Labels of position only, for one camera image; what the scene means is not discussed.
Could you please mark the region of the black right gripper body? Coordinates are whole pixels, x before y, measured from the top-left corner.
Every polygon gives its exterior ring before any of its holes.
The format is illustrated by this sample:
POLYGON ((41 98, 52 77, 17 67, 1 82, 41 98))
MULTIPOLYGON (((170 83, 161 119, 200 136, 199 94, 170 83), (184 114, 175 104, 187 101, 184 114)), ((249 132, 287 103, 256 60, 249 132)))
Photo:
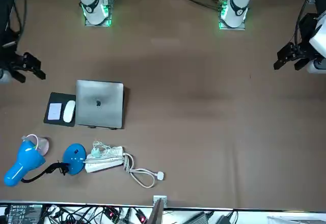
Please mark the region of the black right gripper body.
POLYGON ((15 52, 3 52, 1 53, 1 69, 5 70, 23 70, 25 71, 24 67, 24 55, 17 54, 15 52))

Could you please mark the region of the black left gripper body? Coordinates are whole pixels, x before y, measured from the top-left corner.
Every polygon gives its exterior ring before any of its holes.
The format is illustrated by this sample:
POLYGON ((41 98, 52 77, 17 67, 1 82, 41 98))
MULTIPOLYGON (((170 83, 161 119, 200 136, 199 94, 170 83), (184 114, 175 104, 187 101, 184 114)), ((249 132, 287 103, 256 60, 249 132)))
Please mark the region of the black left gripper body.
POLYGON ((292 42, 288 42, 277 52, 278 60, 298 60, 303 58, 312 58, 316 52, 310 45, 296 46, 292 42))

